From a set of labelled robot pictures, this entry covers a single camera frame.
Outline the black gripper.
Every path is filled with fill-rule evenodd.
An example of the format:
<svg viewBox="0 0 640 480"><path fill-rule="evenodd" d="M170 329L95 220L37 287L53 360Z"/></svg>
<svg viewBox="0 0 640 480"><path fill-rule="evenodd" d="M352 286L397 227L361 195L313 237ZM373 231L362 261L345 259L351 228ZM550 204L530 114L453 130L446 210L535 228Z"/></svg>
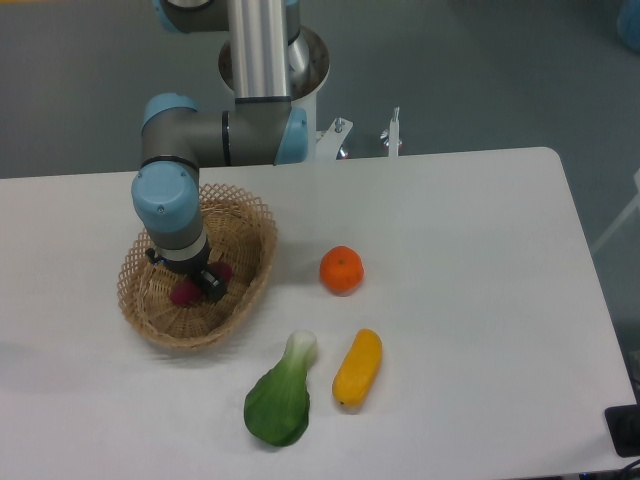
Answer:
<svg viewBox="0 0 640 480"><path fill-rule="evenodd" d="M155 245L155 249L146 249L145 255L150 264L161 263L170 272L186 276L200 285L206 298L217 303L227 293L227 265L208 264L210 252L208 240L201 238L189 247L178 250Z"/></svg>

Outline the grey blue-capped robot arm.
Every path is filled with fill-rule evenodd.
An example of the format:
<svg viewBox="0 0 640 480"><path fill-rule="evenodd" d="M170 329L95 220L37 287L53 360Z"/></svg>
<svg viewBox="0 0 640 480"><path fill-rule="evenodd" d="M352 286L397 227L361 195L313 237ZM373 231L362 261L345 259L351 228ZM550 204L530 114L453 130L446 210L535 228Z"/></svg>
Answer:
<svg viewBox="0 0 640 480"><path fill-rule="evenodd" d="M292 104L289 52L304 38L296 1L156 1L162 25L177 33L230 34L235 108L200 112L184 95L165 93L146 105L142 163L132 182L136 214L153 243L146 255L183 276L176 305L222 299L232 269L212 262L199 200L201 167L281 165L303 161L308 117Z"/></svg>

